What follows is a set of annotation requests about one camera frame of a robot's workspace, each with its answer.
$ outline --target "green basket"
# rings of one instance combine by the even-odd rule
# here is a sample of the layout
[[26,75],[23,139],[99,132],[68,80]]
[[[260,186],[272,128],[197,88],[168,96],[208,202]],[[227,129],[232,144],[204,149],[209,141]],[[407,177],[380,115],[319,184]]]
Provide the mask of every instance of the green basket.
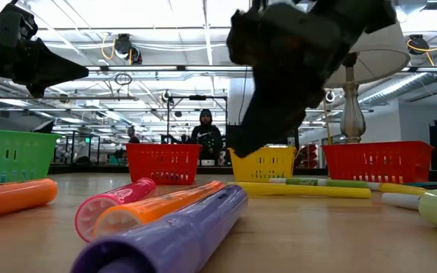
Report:
[[0,130],[0,183],[45,178],[59,137]]

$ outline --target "table surface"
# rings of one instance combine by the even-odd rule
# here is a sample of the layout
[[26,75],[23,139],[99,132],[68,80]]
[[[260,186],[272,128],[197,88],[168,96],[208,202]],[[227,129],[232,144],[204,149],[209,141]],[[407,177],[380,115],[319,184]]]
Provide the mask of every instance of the table surface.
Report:
[[[63,273],[85,243],[74,214],[85,198],[129,183],[128,174],[60,174],[47,206],[0,217],[0,272]],[[197,183],[232,181],[199,175]],[[163,186],[152,195],[186,187]],[[202,273],[437,271],[437,227],[373,199],[250,197],[248,209]]]

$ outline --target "red basket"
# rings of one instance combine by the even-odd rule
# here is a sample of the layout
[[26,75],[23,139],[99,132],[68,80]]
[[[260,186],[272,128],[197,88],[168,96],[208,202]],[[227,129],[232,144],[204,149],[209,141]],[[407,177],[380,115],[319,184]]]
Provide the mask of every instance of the red basket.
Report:
[[422,141],[323,146],[332,179],[427,182],[433,147]]
[[156,184],[190,185],[195,181],[201,145],[126,144],[131,181],[142,177]]

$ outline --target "ceiling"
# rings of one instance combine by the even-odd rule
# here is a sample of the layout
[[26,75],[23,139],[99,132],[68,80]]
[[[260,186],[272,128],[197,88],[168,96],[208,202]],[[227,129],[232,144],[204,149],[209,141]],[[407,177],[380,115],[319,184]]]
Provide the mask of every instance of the ceiling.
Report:
[[[9,1],[2,1],[4,6]],[[437,1],[429,1],[431,8],[437,8]],[[127,65],[112,53],[112,41],[119,33],[129,33],[131,41],[143,56],[144,65],[233,65],[228,57],[225,39],[230,28],[230,17],[237,10],[247,10],[249,0],[28,0],[17,5],[36,16],[39,32],[36,34],[54,53],[82,65]],[[300,3],[306,9],[307,3]],[[398,19],[407,41],[410,34],[423,34],[432,47],[437,46],[437,9],[415,11],[411,14],[398,12]],[[432,53],[436,60],[437,51]],[[426,66],[426,55],[411,56],[410,65]],[[172,96],[207,95],[229,96],[231,93],[251,94],[253,86],[231,88],[231,79],[243,78],[244,72],[197,73],[180,71],[133,72],[133,80],[127,86],[115,82],[117,72],[91,73],[90,77],[58,84],[47,90],[47,96],[84,96],[79,100],[25,101],[5,103],[0,108],[72,108],[82,111],[38,111],[38,115],[59,119],[59,132],[74,130],[81,124],[94,128],[113,127],[111,132],[96,132],[125,135],[125,127],[134,124],[142,129],[149,141],[158,140],[166,132],[166,111],[162,95],[168,91]],[[7,88],[0,88],[0,96],[26,96],[23,86],[11,81]],[[368,90],[379,83],[362,86]],[[334,89],[338,95],[340,89]],[[171,113],[175,137],[190,133],[198,121],[198,111],[211,108],[214,122],[225,129],[225,101],[222,99],[190,101],[174,99],[174,110],[181,110],[181,116]],[[139,109],[139,111],[106,111],[106,109]],[[307,121],[318,121],[319,113],[308,115]],[[318,127],[305,124],[303,130]]]

